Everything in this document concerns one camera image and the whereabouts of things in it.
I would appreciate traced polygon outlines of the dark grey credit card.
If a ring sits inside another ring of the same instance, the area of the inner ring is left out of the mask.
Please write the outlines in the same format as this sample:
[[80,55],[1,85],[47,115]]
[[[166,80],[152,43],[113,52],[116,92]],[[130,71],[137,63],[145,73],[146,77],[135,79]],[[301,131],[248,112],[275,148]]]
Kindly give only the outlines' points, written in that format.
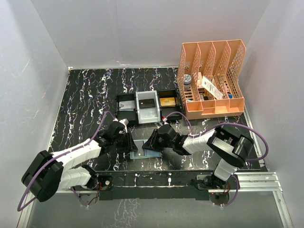
[[144,145],[144,140],[135,140],[134,142],[138,148],[138,151],[133,152],[134,159],[143,158],[145,156],[145,150],[142,148],[142,146]]

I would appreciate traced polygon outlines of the green card holder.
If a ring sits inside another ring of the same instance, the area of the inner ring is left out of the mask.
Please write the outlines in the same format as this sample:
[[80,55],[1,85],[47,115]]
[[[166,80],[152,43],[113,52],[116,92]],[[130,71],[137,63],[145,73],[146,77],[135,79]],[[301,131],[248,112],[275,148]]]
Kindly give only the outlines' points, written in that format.
[[130,152],[130,159],[146,159],[146,158],[160,158],[161,152],[143,149],[142,146],[147,142],[147,140],[135,140],[134,143],[138,148],[136,152]]

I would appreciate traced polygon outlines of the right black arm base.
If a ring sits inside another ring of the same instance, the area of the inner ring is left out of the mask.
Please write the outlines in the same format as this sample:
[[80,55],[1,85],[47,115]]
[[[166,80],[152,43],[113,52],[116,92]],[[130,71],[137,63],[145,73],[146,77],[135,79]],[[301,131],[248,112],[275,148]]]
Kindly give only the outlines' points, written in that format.
[[200,174],[191,180],[191,184],[199,190],[220,190],[222,192],[228,192],[229,190],[240,189],[237,175],[231,175],[228,180],[221,180],[214,174]]

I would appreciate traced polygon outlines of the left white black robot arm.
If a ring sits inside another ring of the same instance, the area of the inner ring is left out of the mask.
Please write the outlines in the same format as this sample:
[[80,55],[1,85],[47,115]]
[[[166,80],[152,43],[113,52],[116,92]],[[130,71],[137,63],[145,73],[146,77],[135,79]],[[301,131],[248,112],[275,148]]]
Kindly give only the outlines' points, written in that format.
[[83,163],[104,154],[137,151],[128,120],[114,120],[107,129],[100,130],[93,139],[87,139],[72,148],[37,154],[21,178],[30,192],[40,202],[50,199],[58,190],[85,186],[92,190],[98,184],[97,174]]

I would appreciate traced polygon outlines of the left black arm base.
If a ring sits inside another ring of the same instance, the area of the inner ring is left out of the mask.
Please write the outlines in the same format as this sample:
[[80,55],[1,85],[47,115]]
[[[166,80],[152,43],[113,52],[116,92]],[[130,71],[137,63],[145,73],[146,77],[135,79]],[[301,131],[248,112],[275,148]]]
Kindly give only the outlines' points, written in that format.
[[96,175],[92,176],[87,184],[83,185],[82,188],[86,190],[111,190],[113,187],[113,177],[108,175]]

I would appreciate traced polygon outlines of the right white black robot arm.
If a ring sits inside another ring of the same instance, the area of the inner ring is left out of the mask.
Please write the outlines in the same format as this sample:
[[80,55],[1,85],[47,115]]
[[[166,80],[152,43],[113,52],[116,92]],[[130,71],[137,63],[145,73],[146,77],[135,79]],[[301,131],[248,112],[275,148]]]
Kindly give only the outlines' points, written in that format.
[[221,160],[213,174],[206,177],[202,184],[219,189],[225,187],[230,176],[245,165],[253,147],[254,141],[251,138],[242,134],[233,134],[224,125],[219,125],[207,133],[182,135],[169,124],[155,129],[142,146],[143,149],[157,152],[171,148],[181,156],[192,155],[210,148]]

